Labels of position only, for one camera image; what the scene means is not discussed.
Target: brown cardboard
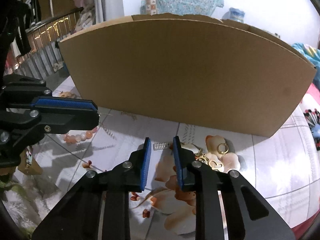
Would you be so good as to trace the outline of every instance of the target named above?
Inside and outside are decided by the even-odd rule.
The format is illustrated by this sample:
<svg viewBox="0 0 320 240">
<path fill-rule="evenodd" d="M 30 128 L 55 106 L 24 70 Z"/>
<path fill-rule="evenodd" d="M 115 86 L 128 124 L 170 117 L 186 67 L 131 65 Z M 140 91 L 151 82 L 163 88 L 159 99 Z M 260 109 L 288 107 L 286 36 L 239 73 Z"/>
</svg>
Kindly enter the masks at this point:
<svg viewBox="0 0 320 240">
<path fill-rule="evenodd" d="M 266 38 L 270 41 L 273 41 L 273 42 L 281 45 L 282 47 L 285 47 L 286 49 L 290 50 L 291 52 L 293 52 L 294 54 L 296 54 L 297 56 L 301 57 L 302 59 L 304 59 L 306 62 L 309 63 L 309 61 L 307 60 L 307 58 L 305 58 L 305 56 L 303 56 L 296 49 L 291 47 L 288 43 L 282 41 L 281 39 L 275 37 L 274 35 L 271 35 L 270 33 L 267 33 L 267 32 L 265 32 L 261 29 L 258 29 L 254 26 L 240 23 L 240 22 L 236 22 L 233 20 L 218 20 L 218 19 L 206 16 L 206 15 L 199 15 L 199 14 L 196 14 L 196 15 L 194 15 L 194 14 L 177 15 L 177 14 L 171 14 L 171 13 L 155 14 L 152 16 L 151 15 L 132 15 L 132 19 L 134 21 L 149 20 L 149 19 L 184 19 L 184 20 L 196 20 L 196 21 L 223 24 L 223 25 L 234 27 L 234 28 L 237 28 L 240 30 L 250 32 L 250 33 L 257 34 L 263 38 Z"/>
<path fill-rule="evenodd" d="M 60 43 L 83 98 L 120 111 L 270 137 L 316 73 L 280 40 L 243 30 L 247 26 L 199 16 L 192 17 L 201 21 L 145 17 L 95 25 Z"/>
</svg>

